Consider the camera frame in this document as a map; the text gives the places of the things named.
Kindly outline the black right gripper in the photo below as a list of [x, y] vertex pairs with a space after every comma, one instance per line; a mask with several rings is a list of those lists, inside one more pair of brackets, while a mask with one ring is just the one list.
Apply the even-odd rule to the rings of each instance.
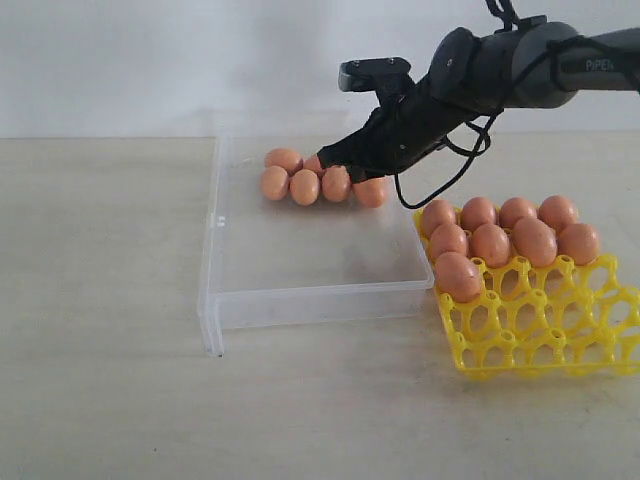
[[358, 131], [358, 139], [323, 146], [317, 157], [323, 168], [345, 166], [352, 184], [402, 173], [430, 151], [442, 137], [478, 113], [432, 96], [404, 97], [381, 109]]

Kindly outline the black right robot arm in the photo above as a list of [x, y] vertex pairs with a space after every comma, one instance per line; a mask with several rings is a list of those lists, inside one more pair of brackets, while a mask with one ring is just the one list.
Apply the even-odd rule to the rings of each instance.
[[438, 45], [427, 73], [413, 81], [401, 57], [341, 64], [343, 92], [375, 92], [365, 124], [317, 157], [343, 166], [354, 183], [400, 174], [439, 149], [457, 127], [505, 109], [555, 109], [581, 90], [639, 88], [639, 30], [584, 37], [543, 16], [518, 29], [477, 37], [458, 27]]

